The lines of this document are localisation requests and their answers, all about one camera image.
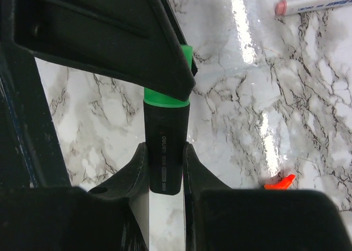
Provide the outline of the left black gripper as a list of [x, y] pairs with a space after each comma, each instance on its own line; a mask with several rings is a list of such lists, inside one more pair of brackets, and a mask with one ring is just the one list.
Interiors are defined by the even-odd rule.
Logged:
[[14, 42], [15, 0], [1, 0], [1, 188], [71, 185], [34, 56]]

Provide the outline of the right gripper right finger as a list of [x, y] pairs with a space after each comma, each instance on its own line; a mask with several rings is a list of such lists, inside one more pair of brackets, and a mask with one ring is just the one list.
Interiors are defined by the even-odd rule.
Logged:
[[183, 151], [186, 250], [351, 250], [335, 204], [310, 190], [232, 189]]

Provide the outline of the green highlighter black body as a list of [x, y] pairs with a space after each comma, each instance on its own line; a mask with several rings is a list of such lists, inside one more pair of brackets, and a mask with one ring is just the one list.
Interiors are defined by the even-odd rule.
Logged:
[[172, 104], [144, 99], [149, 184], [154, 193], [173, 196], [180, 192], [189, 110], [189, 101]]

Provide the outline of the pink capped white pen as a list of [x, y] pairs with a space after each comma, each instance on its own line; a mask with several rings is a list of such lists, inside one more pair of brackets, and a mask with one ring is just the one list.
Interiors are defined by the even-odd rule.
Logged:
[[276, 15], [292, 15], [351, 5], [351, 0], [283, 0], [276, 4]]

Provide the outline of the orange highlighter black body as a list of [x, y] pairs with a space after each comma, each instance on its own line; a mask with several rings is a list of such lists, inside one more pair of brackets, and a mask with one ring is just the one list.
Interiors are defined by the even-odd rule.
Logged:
[[290, 174], [284, 178], [281, 179], [281, 181], [275, 183], [275, 184], [265, 184], [264, 189], [268, 190], [286, 190], [288, 189], [293, 181], [295, 180], [296, 176], [294, 174]]

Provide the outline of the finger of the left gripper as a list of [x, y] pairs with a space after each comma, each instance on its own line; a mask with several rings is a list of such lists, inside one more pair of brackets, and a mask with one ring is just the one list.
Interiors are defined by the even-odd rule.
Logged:
[[186, 100], [195, 86], [168, 0], [15, 0], [14, 42], [36, 58]]

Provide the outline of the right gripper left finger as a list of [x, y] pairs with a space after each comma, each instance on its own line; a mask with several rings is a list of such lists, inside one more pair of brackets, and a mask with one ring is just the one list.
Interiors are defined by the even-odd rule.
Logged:
[[1, 190], [1, 250], [147, 250], [131, 203], [147, 182], [147, 148], [100, 185]]

